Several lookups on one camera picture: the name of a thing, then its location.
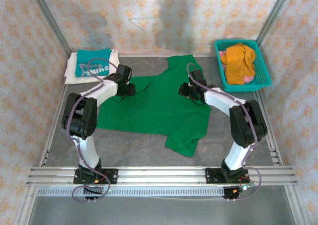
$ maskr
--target gray floor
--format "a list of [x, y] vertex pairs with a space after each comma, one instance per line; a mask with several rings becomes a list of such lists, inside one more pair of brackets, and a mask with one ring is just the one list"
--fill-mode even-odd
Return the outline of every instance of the gray floor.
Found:
[[30, 225], [293, 225], [284, 187], [262, 187], [237, 202], [108, 197], [78, 204], [70, 197], [38, 197]]
[[[222, 88], [220, 72], [216, 58], [196, 58], [203, 68], [207, 83]], [[133, 69], [133, 76], [158, 75], [167, 68], [166, 58], [120, 58], [120, 63]], [[94, 86], [90, 84], [69, 85], [66, 97], [71, 92], [83, 92]], [[243, 99], [254, 99], [254, 94], [232, 93]], [[66, 139], [66, 132], [61, 127], [65, 106], [63, 102], [52, 145], [47, 159], [47, 166], [77, 166], [79, 163], [73, 142]], [[199, 140], [195, 156], [184, 157], [164, 147], [166, 136], [128, 133], [113, 130], [96, 129], [94, 141], [97, 154], [103, 166], [173, 166], [202, 165], [219, 166], [229, 153], [233, 139], [230, 120], [227, 115], [212, 108], [207, 135]], [[268, 145], [265, 139], [249, 157], [249, 165], [272, 165]]]

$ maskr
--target green t-shirt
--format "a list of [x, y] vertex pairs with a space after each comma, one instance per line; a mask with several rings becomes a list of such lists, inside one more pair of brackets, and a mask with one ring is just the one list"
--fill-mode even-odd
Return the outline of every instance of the green t-shirt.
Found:
[[194, 156], [198, 140], [205, 136], [210, 107], [196, 105], [178, 94], [189, 82], [186, 65], [192, 55], [167, 59], [169, 67], [158, 76], [133, 77], [136, 95], [109, 98], [100, 108], [97, 127], [126, 132], [167, 135], [165, 146], [185, 156]]

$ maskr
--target wall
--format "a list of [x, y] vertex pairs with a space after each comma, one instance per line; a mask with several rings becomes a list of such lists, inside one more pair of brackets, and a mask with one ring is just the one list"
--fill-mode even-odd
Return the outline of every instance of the wall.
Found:
[[10, 225], [42, 154], [67, 58], [34, 0], [1, 0], [0, 11], [0, 224]]
[[263, 45], [273, 85], [264, 90], [284, 164], [301, 178], [318, 224], [318, 0], [289, 0]]
[[256, 39], [276, 0], [45, 0], [71, 49], [215, 52], [215, 39]]

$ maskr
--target orange towel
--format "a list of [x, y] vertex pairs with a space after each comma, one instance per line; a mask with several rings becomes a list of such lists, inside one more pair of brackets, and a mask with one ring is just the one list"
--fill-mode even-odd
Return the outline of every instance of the orange towel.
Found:
[[227, 48], [221, 57], [223, 64], [227, 65], [225, 76], [228, 84], [244, 84], [244, 76], [255, 76], [255, 52], [250, 47], [238, 43]]

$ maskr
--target laundry basket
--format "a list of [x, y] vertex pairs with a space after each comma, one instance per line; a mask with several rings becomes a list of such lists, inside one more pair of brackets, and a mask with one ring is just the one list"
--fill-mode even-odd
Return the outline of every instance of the laundry basket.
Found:
[[[244, 85], [236, 85], [236, 84], [228, 84], [225, 73], [223, 71], [223, 66], [221, 62], [221, 58], [219, 55], [219, 51], [224, 51], [230, 46], [234, 46], [238, 43], [243, 43], [246, 46], [249, 46], [255, 51], [255, 77], [252, 82], [245, 83]], [[257, 43], [254, 40], [217, 40], [215, 42], [215, 49], [217, 51], [217, 57], [220, 67], [221, 79], [224, 91], [226, 92], [254, 92], [263, 87], [268, 87], [272, 80], [268, 73], [266, 64], [262, 57], [262, 54], [259, 50]]]

